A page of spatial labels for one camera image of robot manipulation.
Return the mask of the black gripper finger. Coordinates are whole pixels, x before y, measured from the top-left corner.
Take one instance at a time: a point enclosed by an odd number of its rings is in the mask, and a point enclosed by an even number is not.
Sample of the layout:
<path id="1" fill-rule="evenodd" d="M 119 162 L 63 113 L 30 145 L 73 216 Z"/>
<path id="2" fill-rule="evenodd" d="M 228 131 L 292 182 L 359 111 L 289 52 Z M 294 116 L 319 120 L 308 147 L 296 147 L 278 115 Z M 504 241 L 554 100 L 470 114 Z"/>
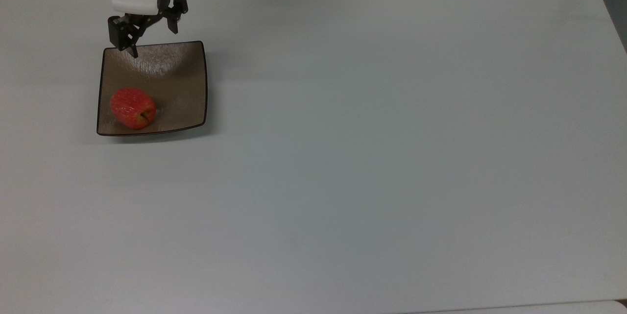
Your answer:
<path id="1" fill-rule="evenodd" d="M 168 28 L 172 33 L 178 34 L 178 22 L 181 19 L 183 14 L 188 13 L 188 2 L 187 0 L 168 0 L 167 6 L 167 22 Z"/>
<path id="2" fill-rule="evenodd" d="M 137 42 L 144 34 L 144 16 L 125 14 L 107 19 L 108 36 L 111 44 L 119 51 L 128 52 L 134 59 L 139 57 Z"/>

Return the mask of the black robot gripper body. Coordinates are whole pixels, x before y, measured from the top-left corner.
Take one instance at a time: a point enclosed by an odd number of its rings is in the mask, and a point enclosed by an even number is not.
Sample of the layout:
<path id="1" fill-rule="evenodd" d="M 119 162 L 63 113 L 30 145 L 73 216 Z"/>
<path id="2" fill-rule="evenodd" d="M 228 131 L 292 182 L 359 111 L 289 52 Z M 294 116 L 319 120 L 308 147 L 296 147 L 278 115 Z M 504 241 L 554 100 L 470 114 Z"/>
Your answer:
<path id="1" fill-rule="evenodd" d="M 126 14 L 125 30 L 139 30 L 147 23 L 158 22 L 168 14 L 171 0 L 138 0 L 133 10 Z"/>

